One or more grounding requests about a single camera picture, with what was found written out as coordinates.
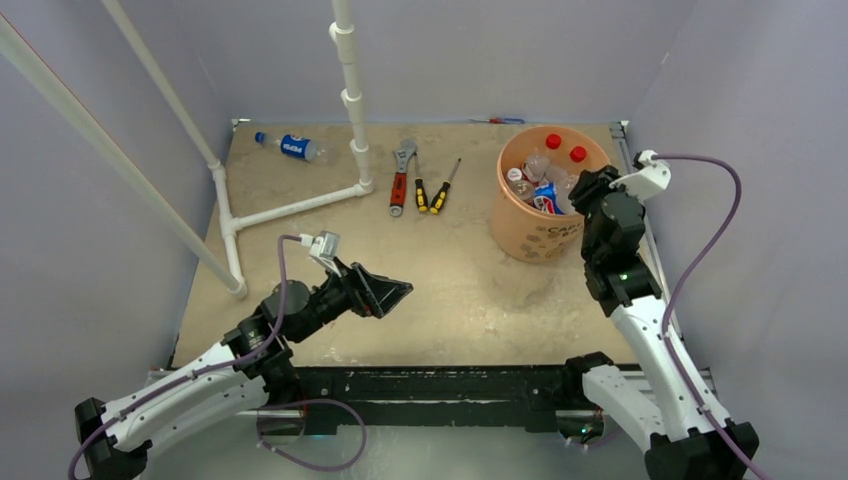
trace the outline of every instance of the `sandy floor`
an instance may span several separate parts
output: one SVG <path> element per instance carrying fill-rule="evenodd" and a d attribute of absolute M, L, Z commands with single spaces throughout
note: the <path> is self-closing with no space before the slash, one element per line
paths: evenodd
<path fill-rule="evenodd" d="M 377 190 L 292 217 L 245 229 L 238 245 L 247 299 L 232 298 L 202 265 L 183 320 L 174 364 L 180 366 L 221 340 L 279 282 L 275 241 L 284 233 L 341 234 L 339 258 L 369 271 L 411 282 L 415 291 L 384 319 L 345 314 L 302 344 L 293 345 L 298 365 L 461 365 L 562 363 L 603 350 L 616 362 L 633 362 L 629 346 L 604 318 L 584 285 L 579 244 L 543 265 L 508 257 L 489 234 L 496 191 L 495 162 L 503 145 L 523 126 L 372 125 L 368 128 Z M 620 164 L 606 125 L 573 127 L 593 138 Z M 332 167 L 307 165 L 267 152 L 253 141 L 258 125 L 243 124 L 227 163 L 234 215 L 248 215 L 353 185 L 358 173 L 347 149 L 349 126 L 266 126 L 268 132 L 321 138 L 338 146 Z M 412 207 L 388 214 L 395 171 L 392 150 L 404 138 L 418 143 L 422 176 L 434 193 L 462 157 L 449 203 L 439 216 Z M 206 244 L 226 264 L 214 214 Z M 309 285 L 323 270 L 294 243 L 287 245 L 289 278 Z"/>

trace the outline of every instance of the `gray wall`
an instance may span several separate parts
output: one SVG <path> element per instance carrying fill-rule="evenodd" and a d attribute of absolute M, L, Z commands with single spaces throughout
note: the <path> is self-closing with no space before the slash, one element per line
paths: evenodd
<path fill-rule="evenodd" d="M 99 2 L 0 5 L 205 232 L 214 201 L 205 164 Z M 196 83 L 201 98 L 203 81 L 186 73 L 176 83 Z M 221 151 L 224 111 L 184 98 Z M 77 444 L 73 406 L 137 389 L 165 363 L 197 262 L 2 56 L 0 122 L 0 465 L 13 480 L 63 478 Z"/>
<path fill-rule="evenodd" d="M 330 0 L 172 1 L 233 116 L 347 120 Z M 369 120 L 629 118 L 694 3 L 354 1 Z"/>
<path fill-rule="evenodd" d="M 631 123 L 632 151 L 713 155 L 743 182 L 678 318 L 776 479 L 845 478 L 848 4 L 702 0 Z M 722 170 L 675 163 L 649 205 L 669 279 L 730 205 Z"/>

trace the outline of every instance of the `blue label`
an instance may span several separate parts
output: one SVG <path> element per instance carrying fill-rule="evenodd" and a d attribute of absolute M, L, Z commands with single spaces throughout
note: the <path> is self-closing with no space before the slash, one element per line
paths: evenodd
<path fill-rule="evenodd" d="M 533 205 L 545 213 L 553 213 L 562 215 L 562 210 L 556 204 L 556 187 L 553 183 L 536 187 L 536 193 L 533 197 Z"/>
<path fill-rule="evenodd" d="M 297 135 L 286 135 L 280 144 L 280 150 L 286 155 L 301 160 L 306 160 L 306 145 L 309 143 L 308 138 L 299 137 Z"/>

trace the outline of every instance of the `adjustable wrench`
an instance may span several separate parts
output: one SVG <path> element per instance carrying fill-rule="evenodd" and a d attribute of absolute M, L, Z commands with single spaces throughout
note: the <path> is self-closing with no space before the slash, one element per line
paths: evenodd
<path fill-rule="evenodd" d="M 393 217 L 399 217 L 403 213 L 403 203 L 406 201 L 406 166 L 417 151 L 418 145 L 411 138 L 401 142 L 400 149 L 394 151 L 398 166 L 395 181 L 392 183 L 392 196 L 389 199 L 389 215 Z"/>

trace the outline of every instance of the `orange bucket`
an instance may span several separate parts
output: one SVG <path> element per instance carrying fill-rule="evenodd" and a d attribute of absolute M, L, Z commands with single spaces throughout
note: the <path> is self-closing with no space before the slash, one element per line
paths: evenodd
<path fill-rule="evenodd" d="M 498 157 L 498 191 L 492 212 L 492 237 L 510 256 L 529 263 L 543 263 L 562 256 L 567 245 L 583 231 L 580 214 L 553 215 L 522 202 L 506 183 L 510 168 L 521 168 L 534 149 L 545 148 L 545 138 L 555 133 L 562 138 L 553 151 L 551 165 L 579 175 L 583 170 L 598 170 L 609 165 L 609 157 L 591 138 L 570 128 L 545 125 L 532 127 L 514 136 Z M 586 158 L 579 163 L 571 160 L 574 147 L 586 149 Z"/>

